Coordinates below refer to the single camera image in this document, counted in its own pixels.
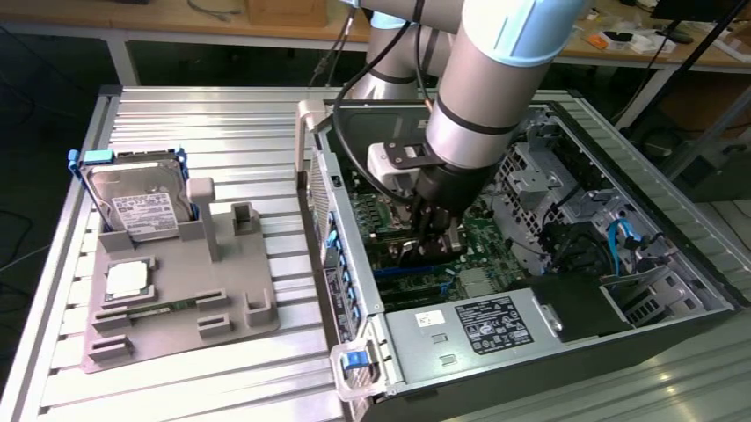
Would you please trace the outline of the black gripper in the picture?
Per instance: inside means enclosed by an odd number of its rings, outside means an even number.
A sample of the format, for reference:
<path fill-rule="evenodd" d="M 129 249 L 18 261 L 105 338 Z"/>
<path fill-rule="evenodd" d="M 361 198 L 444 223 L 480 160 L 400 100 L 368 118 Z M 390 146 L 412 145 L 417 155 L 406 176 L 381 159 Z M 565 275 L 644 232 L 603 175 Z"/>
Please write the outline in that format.
<path fill-rule="evenodd" d="M 417 209 L 440 208 L 450 217 L 461 217 L 496 171 L 496 164 L 477 169 L 462 169 L 450 164 L 422 167 L 414 182 L 413 205 Z"/>

